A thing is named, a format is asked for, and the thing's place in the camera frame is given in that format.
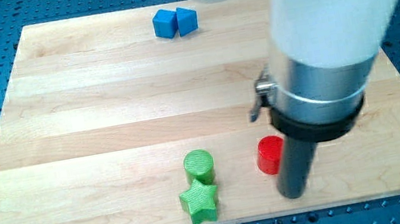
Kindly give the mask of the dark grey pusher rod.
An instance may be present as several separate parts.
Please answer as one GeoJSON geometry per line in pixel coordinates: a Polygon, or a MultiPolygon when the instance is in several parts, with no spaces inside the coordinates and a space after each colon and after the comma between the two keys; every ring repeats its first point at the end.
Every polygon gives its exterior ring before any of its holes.
{"type": "Polygon", "coordinates": [[[316,147],[315,141],[301,141],[289,136],[284,138],[276,185],[281,195],[291,199],[303,195],[316,147]]]}

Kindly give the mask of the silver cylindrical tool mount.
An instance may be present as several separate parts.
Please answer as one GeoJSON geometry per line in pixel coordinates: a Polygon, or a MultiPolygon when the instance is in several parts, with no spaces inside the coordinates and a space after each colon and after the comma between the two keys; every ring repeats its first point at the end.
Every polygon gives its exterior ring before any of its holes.
{"type": "Polygon", "coordinates": [[[274,43],[255,81],[249,121],[268,108],[270,124],[293,141],[325,142],[353,127],[365,102],[365,87],[375,57],[337,67],[317,67],[293,59],[274,43]]]}

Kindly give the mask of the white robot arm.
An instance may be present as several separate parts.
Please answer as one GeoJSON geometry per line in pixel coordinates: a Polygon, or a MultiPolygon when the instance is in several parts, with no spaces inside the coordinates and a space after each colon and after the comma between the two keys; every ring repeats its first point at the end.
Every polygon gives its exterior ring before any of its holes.
{"type": "Polygon", "coordinates": [[[269,59],[250,116],[267,108],[284,135],[277,188],[285,197],[303,194],[318,144],[355,124],[397,2],[271,0],[269,59]]]}

